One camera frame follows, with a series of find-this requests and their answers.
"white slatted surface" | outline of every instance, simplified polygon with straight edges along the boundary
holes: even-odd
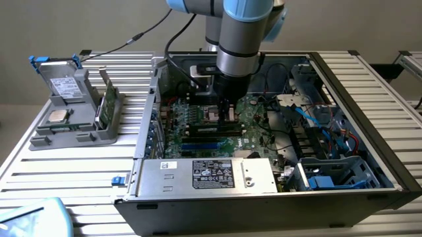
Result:
[[[421,128],[409,119],[402,106],[389,98],[386,91],[357,59],[346,52],[323,52],[322,56],[338,74],[350,94],[366,115],[378,126],[379,133],[407,169],[422,184],[421,150],[402,141],[419,144]],[[120,91],[127,94],[116,144],[98,148],[70,148],[51,151],[28,151],[24,136],[22,149],[16,148],[11,166],[0,183],[0,213],[30,205],[46,197],[60,197],[74,219],[78,236],[135,237],[130,226],[110,204],[110,195],[122,195],[126,188],[112,189],[111,178],[132,167],[135,139],[146,102],[150,80],[151,53],[115,53],[88,61],[92,68],[90,80],[103,88],[96,73],[99,66],[108,66],[108,73]],[[399,210],[385,210],[350,229],[322,229],[213,236],[267,237],[417,237],[422,236],[422,198]]]
[[[421,64],[422,66],[422,52],[410,52],[413,55],[414,60]]]

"gray wall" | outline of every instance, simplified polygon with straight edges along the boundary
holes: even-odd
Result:
[[[422,50],[422,0],[287,0],[282,35],[266,50],[355,49],[370,62],[391,62],[398,50]],[[70,56],[82,49],[110,50],[143,31],[168,10],[164,0],[2,0],[0,103],[43,104],[48,90],[28,64],[30,55]],[[162,51],[188,15],[172,13],[128,51]],[[172,49],[203,45],[204,19]],[[405,78],[398,90],[419,97]]]

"power supply label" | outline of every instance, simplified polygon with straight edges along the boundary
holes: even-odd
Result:
[[[194,189],[234,188],[231,160],[194,160],[192,187]]]

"warning sticker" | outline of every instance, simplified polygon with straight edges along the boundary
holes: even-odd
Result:
[[[178,162],[171,161],[171,162],[162,162],[159,165],[159,169],[176,169],[178,168]]]
[[[52,78],[51,81],[63,99],[83,97],[75,78]]]
[[[192,187],[194,189],[234,188],[231,160],[194,160]]]

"light blue joint cover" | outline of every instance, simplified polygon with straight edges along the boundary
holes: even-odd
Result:
[[[184,13],[190,13],[184,5],[184,0],[166,0],[166,1],[171,9],[176,11],[182,11]]]
[[[44,57],[38,57],[38,59],[35,60],[36,63],[44,63],[50,61],[50,57],[44,56]]]
[[[275,41],[277,36],[278,36],[279,32],[282,31],[282,26],[285,24],[286,15],[287,15],[287,8],[283,9],[277,23],[273,26],[267,36],[263,39],[265,42],[274,42]]]
[[[273,0],[225,0],[223,7],[233,19],[255,22],[270,15],[273,4]]]

